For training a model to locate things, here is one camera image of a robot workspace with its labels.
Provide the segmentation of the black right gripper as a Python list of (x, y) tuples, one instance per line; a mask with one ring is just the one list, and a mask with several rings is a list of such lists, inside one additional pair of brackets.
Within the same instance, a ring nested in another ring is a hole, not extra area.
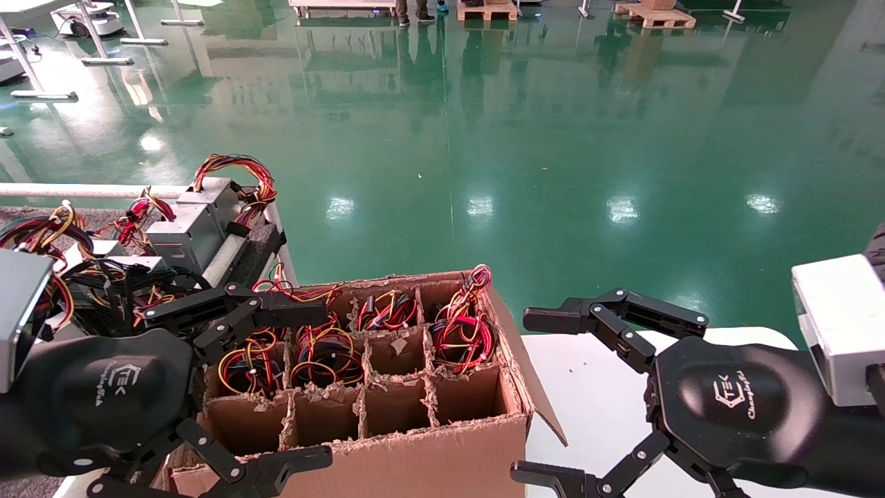
[[(746, 496), (733, 478), (768, 488), (884, 495), (883, 418), (876, 407), (834, 404), (809, 353), (701, 340), (708, 322), (699, 312), (623, 288), (569, 297), (559, 308), (525, 309), (527, 331), (588, 333), (634, 371), (651, 371), (646, 400), (660, 431), (601, 478), (515, 461), (512, 479), (559, 497), (623, 497), (666, 456), (708, 483), (715, 497)], [(633, 325), (680, 341), (655, 358), (655, 347)]]

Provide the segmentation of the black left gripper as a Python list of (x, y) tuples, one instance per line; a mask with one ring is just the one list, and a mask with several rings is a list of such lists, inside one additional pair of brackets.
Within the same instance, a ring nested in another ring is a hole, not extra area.
[(215, 365), (263, 328), (319, 325), (323, 302), (295, 302), (240, 284), (199, 291), (149, 310), (148, 330), (36, 344), (2, 342), (2, 478), (103, 469), (88, 497), (176, 497), (131, 482), (181, 445), (218, 477), (203, 497), (278, 497), (291, 476), (328, 468), (332, 450), (239, 461), (199, 423), (203, 365)]

